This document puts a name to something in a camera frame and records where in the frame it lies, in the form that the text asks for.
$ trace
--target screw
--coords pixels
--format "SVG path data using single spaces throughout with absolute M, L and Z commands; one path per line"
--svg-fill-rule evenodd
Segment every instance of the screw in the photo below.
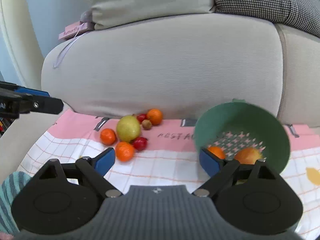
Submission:
M 106 192 L 106 196 L 107 197 L 120 197 L 121 196 L 121 192 L 117 189 L 109 189 L 107 192 Z
M 210 192 L 204 188 L 198 188 L 193 194 L 197 197 L 207 197 L 209 196 Z

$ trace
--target sofa armrest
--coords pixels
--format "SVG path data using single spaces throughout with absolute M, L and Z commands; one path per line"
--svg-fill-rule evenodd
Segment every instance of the sofa armrest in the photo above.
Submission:
M 16 171 L 23 158 L 40 136 L 70 107 L 64 104 L 59 115 L 21 114 L 0 138 L 0 182 Z

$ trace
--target blue gripper pad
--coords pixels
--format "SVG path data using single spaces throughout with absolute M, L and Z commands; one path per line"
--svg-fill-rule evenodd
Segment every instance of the blue gripper pad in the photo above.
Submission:
M 224 165 L 223 160 L 209 152 L 206 148 L 200 149 L 199 163 L 210 177 L 216 175 Z
M 104 176 L 115 164 L 116 153 L 113 148 L 108 148 L 102 154 L 98 155 L 98 159 L 94 158 L 95 161 L 94 169 L 102 176 Z

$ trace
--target striped fabric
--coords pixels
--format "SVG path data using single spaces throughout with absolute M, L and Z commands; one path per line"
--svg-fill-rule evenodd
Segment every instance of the striped fabric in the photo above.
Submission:
M 11 214 L 11 205 L 31 177 L 22 172 L 16 171 L 10 174 L 2 183 L 0 189 L 0 232 L 15 235 L 19 232 Z

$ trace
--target sofa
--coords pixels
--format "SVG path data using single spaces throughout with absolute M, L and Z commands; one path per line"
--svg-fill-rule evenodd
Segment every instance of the sofa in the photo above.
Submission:
M 41 77 L 42 90 L 65 109 L 123 116 L 156 107 L 167 119 L 198 118 L 238 98 L 319 133 L 320 38 L 303 31 L 199 13 L 89 32 L 66 49 L 70 42 L 47 55 Z M 9 127 L 0 139 L 1 181 L 59 116 L 22 114 Z

